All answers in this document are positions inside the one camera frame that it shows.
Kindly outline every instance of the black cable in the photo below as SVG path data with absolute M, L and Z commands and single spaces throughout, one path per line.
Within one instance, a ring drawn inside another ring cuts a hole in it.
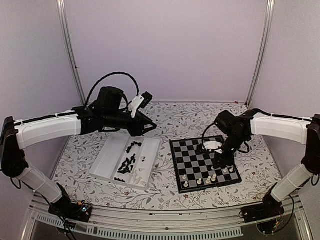
M 265 111 L 262 111 L 261 109 L 259 108 L 254 108 L 252 109 L 253 111 L 257 111 L 258 113 L 261 113 L 261 114 L 264 114 L 264 115 L 267 115 L 269 117 L 276 117 L 276 118 L 282 118 L 282 119 L 295 119 L 295 120 L 301 120 L 301 121 L 307 121 L 307 122 L 312 122 L 312 120 L 310 119 L 304 119 L 304 118 L 301 118 L 301 117 L 296 117 L 296 116 L 288 116 L 288 115 L 279 115 L 279 114 L 271 114 L 271 113 L 268 113 L 268 112 L 265 112 Z
M 247 143 L 246 141 L 244 142 L 244 145 L 246 145 L 246 151 L 242 151 L 242 150 L 240 150 L 240 149 L 238 149 L 237 151 L 240 152 L 240 153 L 242 153 L 242 154 L 248 154 L 248 153 L 250 153 L 250 147 L 249 147 L 249 145 L 248 145 L 248 143 Z
M 84 103 L 84 105 L 83 105 L 84 108 L 88 106 L 90 97 L 91 97 L 92 93 L 94 92 L 96 86 L 97 86 L 99 83 L 101 83 L 104 79 L 106 79 L 106 78 L 108 78 L 108 77 L 110 77 L 110 76 L 113 76 L 113 75 L 125 75 L 125 76 L 128 76 L 129 78 L 131 78 L 132 81 L 133 81 L 134 84 L 135 84 L 136 95 L 137 95 L 137 96 L 139 95 L 139 91 L 140 91 L 140 90 L 139 90 L 139 86 L 138 86 L 138 83 L 137 83 L 137 81 L 134 79 L 133 76 L 131 76 L 130 74 L 128 74 L 128 73 L 126 73 L 126 72 L 122 72 L 122 71 L 112 72 L 112 73 L 109 73 L 109 74 L 103 76 L 101 79 L 99 79 L 99 80 L 93 85 L 93 87 L 91 88 L 91 90 L 90 90 L 90 92 L 89 92 L 89 95 L 88 95 L 88 97 L 87 97 L 87 99 L 86 99 L 86 101 L 85 101 L 85 103 Z
M 62 218 L 58 215 L 57 211 L 55 210 L 55 208 L 52 206 L 51 202 L 48 201 L 48 199 L 46 197 L 44 197 L 43 195 L 41 195 L 43 197 L 43 199 L 46 201 L 47 204 L 49 204 L 49 206 L 53 209 L 53 211 L 55 212 L 55 214 L 59 217 L 59 219 L 63 222 L 63 227 L 64 227 L 64 230 L 67 232 L 67 229 L 68 229 L 68 232 L 65 236 L 69 239 L 69 240 L 72 240 L 68 234 L 71 234 L 71 236 L 73 237 L 73 240 L 77 240 L 74 233 L 71 231 L 70 227 L 67 225 L 68 221 L 65 219 L 65 218 Z
M 314 183 L 314 176 L 315 176 L 315 175 L 313 175 L 312 178 L 311 178 L 311 185 L 315 187 L 315 186 L 319 183 L 320 174 L 318 174 L 318 179 L 316 180 L 315 183 Z
M 294 216 L 294 212 L 295 212 L 295 200 L 294 200 L 294 198 L 293 198 L 291 195 L 289 195 L 289 197 L 290 197 L 291 200 L 292 200 L 292 212 L 291 212 L 291 215 L 290 215 L 290 217 L 289 217 L 289 220 L 285 223 L 285 225 L 284 225 L 282 228 L 280 228 L 278 231 L 276 230 L 276 231 L 274 232 L 274 234 L 282 231 L 282 230 L 290 223 L 290 220 L 291 220 L 292 217 Z
M 17 186 L 16 184 L 15 184 L 15 182 L 14 182 L 14 180 L 13 180 L 13 178 L 12 177 L 10 177 L 10 179 L 11 179 L 11 183 L 13 184 L 13 186 L 15 186 L 15 188 L 16 189 L 21 189 L 21 181 L 20 180 L 18 180 L 19 181 L 19 186 Z
M 209 130 L 209 128 L 211 128 L 213 125 L 216 124 L 216 121 L 214 121 L 212 124 L 210 124 L 209 126 L 206 127 L 206 129 L 204 130 L 204 132 L 202 133 L 202 138 L 201 138 L 201 141 L 202 141 L 202 145 L 203 147 L 205 146 L 205 135 L 207 133 L 207 131 Z

